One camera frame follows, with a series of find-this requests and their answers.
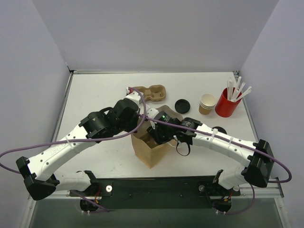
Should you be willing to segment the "brown paper takeout bag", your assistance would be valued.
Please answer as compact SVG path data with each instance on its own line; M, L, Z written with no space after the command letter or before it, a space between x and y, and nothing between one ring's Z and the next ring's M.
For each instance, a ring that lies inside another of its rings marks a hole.
M162 158L168 153L172 146L168 143L160 144L154 148L150 148L144 143L140 137L147 134L147 129L151 126L150 121L144 121L144 123L137 130L137 133L131 135L132 146L134 153L139 160L141 160L149 169L158 164Z

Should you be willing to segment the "black plastic cup lid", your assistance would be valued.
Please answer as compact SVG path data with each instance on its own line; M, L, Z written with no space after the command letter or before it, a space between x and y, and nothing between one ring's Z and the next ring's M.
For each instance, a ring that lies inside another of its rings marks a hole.
M224 128L220 127L220 126L215 126L212 129L217 129L218 132L221 132L223 134L227 134L227 131Z

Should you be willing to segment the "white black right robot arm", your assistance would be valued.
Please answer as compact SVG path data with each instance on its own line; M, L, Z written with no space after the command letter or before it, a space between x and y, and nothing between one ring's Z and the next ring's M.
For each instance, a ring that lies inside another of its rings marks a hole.
M175 140L178 144L209 148L237 161L239 164L236 168L218 171L215 182L221 187L230 190L244 183L259 188L267 187L274 162L256 150L267 149L268 142L244 141L212 129L195 119L179 120L154 108L148 110L147 119L151 123L147 132L157 144Z

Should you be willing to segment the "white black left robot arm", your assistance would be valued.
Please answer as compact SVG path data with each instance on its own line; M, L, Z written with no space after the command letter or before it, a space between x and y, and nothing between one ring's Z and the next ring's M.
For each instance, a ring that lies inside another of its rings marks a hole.
M41 200L57 190L77 190L89 196L95 194L99 183L91 171L64 174L58 169L80 152L100 143L101 139L135 129L142 103L142 100L124 98L114 107L91 112L62 139L63 143L52 145L36 156L17 159L18 170L30 196Z

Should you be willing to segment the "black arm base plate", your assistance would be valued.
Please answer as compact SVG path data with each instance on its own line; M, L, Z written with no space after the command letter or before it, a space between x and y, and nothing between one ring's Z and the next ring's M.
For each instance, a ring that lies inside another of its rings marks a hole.
M205 209L211 207L211 198L223 200L229 209L227 198L240 196L240 191L227 190L213 180L214 176L95 179L85 191L69 195L81 195L84 210L97 210L95 204L108 210Z

